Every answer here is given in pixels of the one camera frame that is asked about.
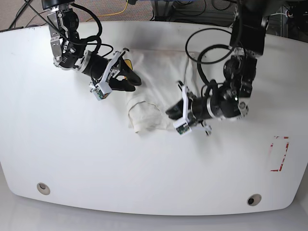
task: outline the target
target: black cable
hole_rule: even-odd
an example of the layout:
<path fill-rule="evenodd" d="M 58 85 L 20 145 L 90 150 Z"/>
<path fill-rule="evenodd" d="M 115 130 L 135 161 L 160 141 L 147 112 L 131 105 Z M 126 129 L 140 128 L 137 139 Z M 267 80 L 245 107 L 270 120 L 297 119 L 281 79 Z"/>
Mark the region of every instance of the black cable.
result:
<path fill-rule="evenodd" d="M 22 15 L 22 13 L 25 11 L 26 7 L 28 4 L 30 4 L 30 2 L 32 2 L 32 0 L 24 0 L 25 3 L 23 4 L 23 6 L 19 9 L 19 11 L 16 14 L 16 17 L 14 18 L 14 20 L 12 21 L 12 23 L 10 24 L 8 29 L 11 29 L 13 27 L 13 25 L 16 25 L 16 21 L 18 20 L 18 18 Z"/>
<path fill-rule="evenodd" d="M 203 87 L 201 87 L 201 92 L 200 92 L 201 97 L 203 97 L 203 89 L 204 89 L 205 87 L 207 87 L 206 84 L 204 84 Z"/>
<path fill-rule="evenodd" d="M 217 8 L 217 7 L 215 6 L 214 1 L 215 1 L 215 0 L 212 0 L 212 6 L 214 7 L 215 10 L 218 10 L 218 11 L 225 11 L 225 10 L 229 9 L 229 8 L 231 7 L 231 5 L 232 5 L 232 2 L 229 1 L 229 5 L 228 5 L 228 6 L 226 6 L 226 7 L 223 8 L 223 9 L 219 9 L 219 8 Z"/>
<path fill-rule="evenodd" d="M 17 13 L 15 15 L 15 18 L 18 16 L 18 14 L 20 13 L 21 9 L 22 9 L 22 7 L 17 11 Z M 16 22 L 17 22 L 17 20 L 15 20 L 13 28 L 16 27 Z"/>
<path fill-rule="evenodd" d="M 205 90 L 205 95 L 203 95 L 203 89 L 204 87 L 207 86 L 206 90 Z M 204 113 L 204 106 L 205 106 L 205 100 L 210 96 L 210 92 L 211 90 L 213 91 L 213 96 L 212 96 L 212 100 L 213 100 L 213 104 L 216 105 L 217 104 L 217 96 L 218 96 L 218 83 L 212 79 L 208 85 L 204 85 L 201 88 L 201 113 L 198 115 L 198 117 L 196 117 L 196 119 L 200 119 L 203 116 Z"/>
<path fill-rule="evenodd" d="M 287 10 L 290 10 L 290 8 L 286 7 L 285 5 L 282 5 L 282 6 L 284 6 Z"/>
<path fill-rule="evenodd" d="M 111 50 L 110 50 L 108 53 L 104 54 L 101 58 L 106 57 L 107 55 L 111 54 L 111 53 L 114 51 L 113 46 L 107 45 L 107 47 L 110 47 Z M 92 76 L 92 68 L 93 68 L 100 60 L 101 60 L 101 59 L 97 60 L 97 61 L 96 61 L 95 63 L 93 63 L 93 65 L 90 67 L 90 77 L 91 77 L 91 80 L 92 80 L 93 82 L 94 82 L 94 79 L 93 79 L 93 76 Z"/>
<path fill-rule="evenodd" d="M 188 3 L 183 3 L 181 1 L 175 1 L 178 5 L 181 5 L 181 6 L 187 6 L 187 5 L 190 5 L 193 3 L 193 1 L 189 1 Z"/>
<path fill-rule="evenodd" d="M 204 10 L 201 13 L 199 13 L 199 14 L 185 14 L 185 13 L 181 13 L 179 11 L 177 11 L 177 13 L 185 15 L 185 16 L 200 16 L 200 15 L 202 15 L 206 11 L 206 1 L 205 0 L 203 0 L 203 1 L 204 1 L 204 4 L 205 4 Z"/>
<path fill-rule="evenodd" d="M 96 21 L 97 26 L 98 26 L 98 33 L 97 33 L 96 36 L 93 36 L 93 37 L 90 36 L 90 37 L 86 38 L 86 41 L 87 42 L 92 42 L 94 40 L 97 41 L 96 48 L 93 51 L 94 54 L 97 54 L 99 49 L 100 49 L 100 47 L 101 47 L 101 44 L 102 44 L 102 40 L 101 40 L 100 36 L 102 35 L 103 27 L 102 27 L 102 24 L 101 24 L 100 20 L 98 19 L 98 17 L 92 11 L 90 11 L 89 9 L 87 9 L 87 8 L 85 8 L 83 6 L 80 6 L 80 5 L 76 4 L 76 3 L 71 3 L 71 6 L 76 7 L 78 9 L 82 10 L 82 11 L 87 12 Z"/>
<path fill-rule="evenodd" d="M 244 46 L 242 45 L 241 42 L 240 42 L 240 45 L 241 45 L 241 47 L 242 47 L 242 49 L 243 49 L 243 51 L 244 51 L 244 59 L 241 60 L 241 65 L 240 65 L 239 68 L 234 72 L 234 74 L 238 74 L 238 73 L 240 73 L 240 72 L 243 70 L 243 68 L 244 68 L 244 66 L 245 66 L 246 57 L 247 57 L 246 50 L 245 50 L 245 48 L 244 48 Z M 229 50 L 229 47 L 228 47 L 227 45 L 222 45 L 222 44 L 213 45 L 212 47 L 208 47 L 207 49 L 203 50 L 203 51 L 199 54 L 199 56 L 198 56 L 198 61 L 201 61 L 202 58 L 203 58 L 203 56 L 204 56 L 208 51 L 213 50 L 213 49 L 217 49 L 217 48 Z M 200 76 L 201 80 L 204 82 L 205 85 L 208 85 L 208 84 L 209 84 L 209 81 L 207 80 L 207 78 L 206 78 L 206 76 L 205 76 L 205 74 L 204 74 L 204 72 L 203 72 L 203 69 L 202 69 L 201 64 L 197 64 L 197 70 L 198 70 L 198 73 L 199 73 L 199 76 Z"/>
<path fill-rule="evenodd" d="M 217 45 L 213 45 L 211 47 L 208 47 L 206 48 L 205 50 L 203 50 L 199 56 L 198 56 L 198 61 L 201 61 L 203 56 L 210 50 L 213 50 L 213 49 L 217 49 L 217 48 L 220 48 L 220 49 L 226 49 L 226 50 L 229 50 L 229 47 L 227 45 L 222 45 L 222 44 L 217 44 Z M 202 79 L 202 81 L 204 82 L 205 85 L 209 85 L 209 81 L 207 80 L 204 72 L 203 72 L 203 69 L 202 69 L 202 66 L 200 63 L 197 64 L 197 70 L 198 70 L 198 73 L 199 73 L 199 76 L 200 78 Z"/>
<path fill-rule="evenodd" d="M 216 61 L 213 61 L 213 62 L 202 62 L 202 61 L 198 61 L 194 58 L 191 57 L 191 55 L 189 54 L 188 52 L 188 43 L 189 41 L 191 40 L 191 38 L 195 35 L 195 34 L 198 34 L 200 33 L 201 31 L 206 31 L 206 30 L 219 30 L 219 31 L 224 31 L 224 32 L 227 32 L 227 33 L 230 33 L 229 31 L 226 31 L 226 30 L 223 30 L 223 29 L 220 29 L 220 28 L 206 28 L 206 29 L 202 29 L 202 30 L 198 30 L 197 32 L 193 33 L 189 38 L 188 40 L 186 41 L 186 44 L 185 44 L 185 52 L 186 52 L 186 55 L 191 59 L 193 60 L 194 62 L 198 63 L 198 64 L 216 64 L 216 63 L 219 63 L 220 61 L 226 59 L 233 51 L 234 49 L 237 47 L 237 45 L 239 44 L 240 40 L 241 40 L 241 36 L 242 36 L 242 31 L 243 31 L 243 16 L 242 16 L 242 6 L 240 4 L 240 0 L 237 0 L 237 5 L 238 5 L 238 14 L 239 14 L 239 21 L 240 21 L 240 25 L 239 25 L 239 32 L 238 32 L 238 35 L 237 35 L 237 38 L 235 40 L 235 43 L 233 45 L 233 47 L 230 49 L 230 51 L 225 55 L 223 56 L 222 58 L 216 60 Z"/>
<path fill-rule="evenodd" d="M 84 43 L 76 43 L 72 42 L 69 38 L 67 38 L 64 34 L 62 34 L 54 25 L 52 25 L 50 22 L 48 22 L 44 17 L 42 17 L 32 6 L 30 3 L 28 3 L 26 0 L 24 0 L 27 5 L 31 8 L 31 10 L 34 11 L 46 24 L 48 24 L 52 29 L 54 29 L 59 35 L 61 35 L 65 40 L 69 41 L 72 44 L 80 45 L 80 46 L 86 46 L 86 45 L 97 45 L 97 43 L 87 43 L 86 41 Z"/>
<path fill-rule="evenodd" d="M 35 19 L 36 16 L 37 16 L 37 14 L 33 18 L 31 18 L 31 20 L 28 22 L 28 24 L 25 26 L 25 28 L 29 26 L 29 24 L 32 22 L 33 19 Z"/>
<path fill-rule="evenodd" d="M 152 11 L 152 13 L 153 13 L 153 17 L 150 19 L 150 21 L 153 21 L 153 19 L 154 19 L 154 11 Z"/>

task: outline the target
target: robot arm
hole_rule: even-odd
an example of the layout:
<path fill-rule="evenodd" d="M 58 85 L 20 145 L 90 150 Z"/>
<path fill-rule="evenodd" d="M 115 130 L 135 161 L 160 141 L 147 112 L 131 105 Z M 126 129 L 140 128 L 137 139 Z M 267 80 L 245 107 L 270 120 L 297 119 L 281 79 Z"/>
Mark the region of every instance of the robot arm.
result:
<path fill-rule="evenodd" d="M 194 60 L 198 63 L 198 72 L 206 86 L 205 94 L 202 93 L 201 97 L 197 97 L 179 83 L 182 100 L 166 111 L 169 118 L 176 120 L 174 127 L 179 134 L 187 133 L 201 124 L 207 135 L 210 135 L 211 127 L 206 125 L 206 120 L 210 118 L 237 120 L 248 113 L 252 83 L 256 76 L 257 57 L 263 55 L 269 23 L 268 17 L 264 15 L 284 1 L 244 0 L 243 4 L 240 4 L 240 0 L 237 2 L 238 11 L 233 23 L 231 49 L 226 45 L 214 45 L 202 51 L 198 60 Z M 102 44 L 100 39 L 102 26 L 91 11 L 75 4 L 73 0 L 42 0 L 42 5 L 43 9 L 50 10 L 48 20 L 51 23 L 51 47 L 55 65 L 64 70 L 74 69 L 90 76 L 91 92 L 98 100 L 105 99 L 112 90 L 134 91 L 135 86 L 141 85 L 141 79 L 123 60 L 123 55 L 128 49 L 123 49 L 122 52 L 116 51 L 111 60 L 97 54 Z M 69 5 L 88 12 L 95 19 L 99 27 L 96 36 L 79 38 L 78 17 Z M 91 44 L 96 45 L 96 49 L 93 52 L 86 51 L 86 46 L 93 41 L 97 42 Z M 228 49 L 229 54 L 234 52 L 224 65 L 225 81 L 222 84 L 218 84 L 215 80 L 208 81 L 201 67 L 201 64 L 212 64 L 201 60 L 206 52 L 215 48 Z M 119 81 L 116 79 L 119 75 L 127 78 Z"/>
<path fill-rule="evenodd" d="M 78 16 L 70 5 L 88 12 L 95 19 L 99 28 L 96 36 L 79 38 Z M 123 60 L 123 55 L 129 52 L 128 49 L 116 51 L 110 60 L 98 55 L 103 29 L 90 10 L 75 4 L 73 0 L 42 0 L 42 6 L 44 10 L 50 10 L 48 20 L 53 25 L 49 28 L 54 64 L 63 70 L 73 69 L 90 76 L 90 90 L 98 100 L 105 99 L 113 90 L 135 91 L 135 86 L 141 85 L 141 79 Z M 86 46 L 93 41 L 97 42 L 95 50 L 87 51 Z M 118 76 L 126 78 L 120 81 L 116 79 Z"/>
<path fill-rule="evenodd" d="M 182 100 L 166 111 L 169 118 L 176 120 L 174 127 L 179 134 L 185 134 L 201 124 L 207 135 L 210 135 L 211 128 L 206 125 L 206 120 L 212 118 L 238 120 L 247 115 L 252 83 L 256 76 L 257 57 L 263 55 L 264 51 L 269 19 L 263 15 L 270 12 L 267 6 L 272 4 L 269 2 L 272 0 L 246 0 L 240 5 L 238 1 L 238 11 L 230 41 L 230 47 L 235 47 L 234 54 L 224 65 L 225 81 L 222 84 L 218 84 L 215 80 L 207 80 L 201 64 L 209 63 L 203 63 L 201 60 L 209 50 L 215 48 L 230 50 L 228 46 L 211 46 L 200 53 L 197 61 L 194 60 L 198 63 L 198 72 L 206 91 L 205 94 L 201 93 L 201 97 L 196 97 L 186 89 L 186 93 L 182 94 Z"/>

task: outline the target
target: white cloth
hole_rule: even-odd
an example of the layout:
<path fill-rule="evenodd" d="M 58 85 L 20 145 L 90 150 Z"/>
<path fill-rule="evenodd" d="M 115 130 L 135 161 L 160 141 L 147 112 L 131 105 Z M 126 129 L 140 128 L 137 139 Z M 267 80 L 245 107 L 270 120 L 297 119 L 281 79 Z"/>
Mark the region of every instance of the white cloth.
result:
<path fill-rule="evenodd" d="M 126 93 L 128 117 L 135 132 L 174 130 L 165 111 L 181 100 L 180 80 L 196 93 L 195 65 L 184 52 L 131 50 L 125 55 L 142 85 Z"/>

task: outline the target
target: round hole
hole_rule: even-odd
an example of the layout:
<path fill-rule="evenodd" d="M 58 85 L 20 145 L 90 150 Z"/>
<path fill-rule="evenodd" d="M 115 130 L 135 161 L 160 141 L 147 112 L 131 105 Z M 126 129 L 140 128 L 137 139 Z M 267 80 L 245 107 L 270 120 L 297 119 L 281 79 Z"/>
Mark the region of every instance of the round hole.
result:
<path fill-rule="evenodd" d="M 38 188 L 38 191 L 43 195 L 49 195 L 50 194 L 49 187 L 44 183 L 38 183 L 37 188 Z"/>
<path fill-rule="evenodd" d="M 255 200 L 252 199 L 252 198 L 250 198 L 250 199 L 248 200 L 248 204 L 249 204 L 249 205 L 252 205 L 254 202 L 255 202 Z"/>
<path fill-rule="evenodd" d="M 254 194 L 251 197 L 248 198 L 247 200 L 247 204 L 249 206 L 256 206 L 260 203 L 262 197 L 260 194 Z"/>

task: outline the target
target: white tabletop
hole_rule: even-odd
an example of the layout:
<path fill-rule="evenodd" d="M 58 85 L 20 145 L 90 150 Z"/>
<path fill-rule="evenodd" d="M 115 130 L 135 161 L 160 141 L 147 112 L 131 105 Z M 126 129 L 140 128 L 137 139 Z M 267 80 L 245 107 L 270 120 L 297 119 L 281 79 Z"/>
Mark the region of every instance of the white tabletop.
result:
<path fill-rule="evenodd" d="M 188 36 L 205 27 L 106 22 L 102 40 L 118 50 L 182 51 Z M 82 38 L 96 31 L 94 23 L 79 29 Z M 267 36 L 248 117 L 209 122 L 209 138 L 202 132 L 182 138 L 166 131 L 134 134 L 124 94 L 96 101 L 87 76 L 53 66 L 49 39 L 47 27 L 0 34 L 6 44 L 0 48 L 0 161 L 14 194 L 155 215 L 259 212 L 293 201 L 308 162 L 308 44 Z M 222 32 L 203 33 L 189 50 L 229 39 Z M 205 73 L 222 77 L 223 64 L 206 66 Z M 272 172 L 280 168 L 287 143 L 282 171 Z M 50 195 L 37 191 L 39 182 L 50 187 Z M 261 203 L 248 206 L 256 193 Z"/>
<path fill-rule="evenodd" d="M 1 231 L 306 231 L 307 214 L 295 199 L 286 209 L 224 216 L 144 216 L 45 203 L 9 190 L 0 165 Z"/>

